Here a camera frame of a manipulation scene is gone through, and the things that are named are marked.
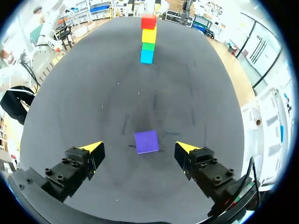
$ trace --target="yellow cube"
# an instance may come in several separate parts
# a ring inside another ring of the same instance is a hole
[[[142,42],[143,43],[156,43],[157,25],[154,29],[143,29]]]

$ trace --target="gray mat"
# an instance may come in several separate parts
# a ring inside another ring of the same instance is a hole
[[[29,110],[21,167],[43,175],[71,146],[102,140],[106,159],[67,205],[112,220],[193,224],[213,201],[182,173],[175,142],[206,145],[239,178],[240,107],[220,58],[195,30],[158,21],[154,63],[140,64],[140,22],[105,23],[55,66]],[[134,132],[152,129],[160,152],[138,155]]]

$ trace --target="screw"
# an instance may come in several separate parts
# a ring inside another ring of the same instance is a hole
[[[199,165],[199,168],[205,168],[205,167],[206,167],[206,165],[207,165],[207,163],[206,163],[206,162],[202,162],[202,163],[200,163],[200,165]]]
[[[31,183],[32,183],[32,179],[29,179],[29,178],[28,178],[28,179],[26,180],[26,182],[27,182],[27,184],[31,184]]]
[[[213,164],[216,164],[216,163],[218,163],[218,159],[216,159],[216,158],[213,158],[213,159],[212,159],[212,163],[213,163]]]
[[[50,168],[46,168],[46,175],[51,175],[52,174],[52,170]]]
[[[221,181],[221,177],[220,176],[216,176],[214,178],[215,183],[219,183]]]
[[[62,163],[66,164],[68,161],[67,161],[67,158],[62,158]]]
[[[59,182],[63,182],[63,181],[64,181],[64,176],[62,176],[62,175],[58,175],[58,176],[57,176],[57,180],[58,180]]]
[[[79,164],[78,164],[77,162],[73,162],[73,163],[72,163],[72,166],[73,166],[74,168],[78,168],[78,167],[79,167]]]
[[[228,176],[234,175],[234,170],[233,169],[228,169],[227,173]]]

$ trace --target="block tower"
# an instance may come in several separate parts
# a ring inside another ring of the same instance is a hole
[[[142,50],[141,63],[152,64],[157,36],[157,17],[144,15],[141,18]]]

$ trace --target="black pants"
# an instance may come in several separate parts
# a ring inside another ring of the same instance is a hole
[[[12,89],[27,90],[33,93],[31,89],[25,86],[16,86]],[[23,107],[21,100],[24,101],[27,105],[31,106],[33,99],[34,96],[29,95],[28,93],[8,90],[3,96],[0,105],[2,106],[3,110],[9,114],[10,117],[18,120],[20,124],[24,125],[27,111]]]

